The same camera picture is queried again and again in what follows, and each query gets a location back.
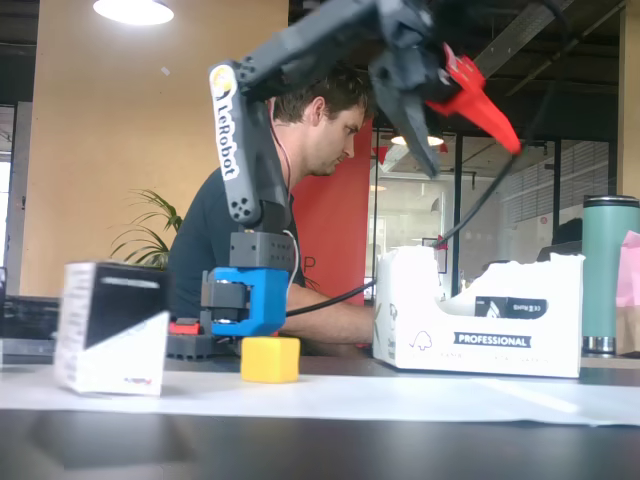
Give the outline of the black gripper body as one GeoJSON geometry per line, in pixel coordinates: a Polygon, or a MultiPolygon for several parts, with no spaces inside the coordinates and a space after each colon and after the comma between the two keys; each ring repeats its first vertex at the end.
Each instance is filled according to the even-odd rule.
{"type": "Polygon", "coordinates": [[[461,92],[447,72],[447,53],[433,12],[422,1],[377,1],[380,56],[369,65],[376,99],[396,103],[415,96],[446,103],[461,92]]]}

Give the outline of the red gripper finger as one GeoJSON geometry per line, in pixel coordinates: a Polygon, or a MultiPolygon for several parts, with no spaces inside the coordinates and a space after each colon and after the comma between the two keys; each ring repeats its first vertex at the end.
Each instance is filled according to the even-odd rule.
{"type": "Polygon", "coordinates": [[[450,83],[458,91],[441,102],[427,101],[426,105],[444,116],[460,115],[480,127],[511,154],[519,154],[522,144],[508,118],[486,95],[486,80],[467,56],[457,56],[446,43],[443,44],[445,69],[450,83]]]}

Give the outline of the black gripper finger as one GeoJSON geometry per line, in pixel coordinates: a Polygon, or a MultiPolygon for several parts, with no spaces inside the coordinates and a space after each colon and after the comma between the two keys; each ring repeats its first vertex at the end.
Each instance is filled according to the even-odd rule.
{"type": "Polygon", "coordinates": [[[404,138],[407,148],[429,178],[440,173],[436,152],[428,144],[425,102],[415,91],[405,91],[390,83],[374,83],[379,108],[404,138]]]}

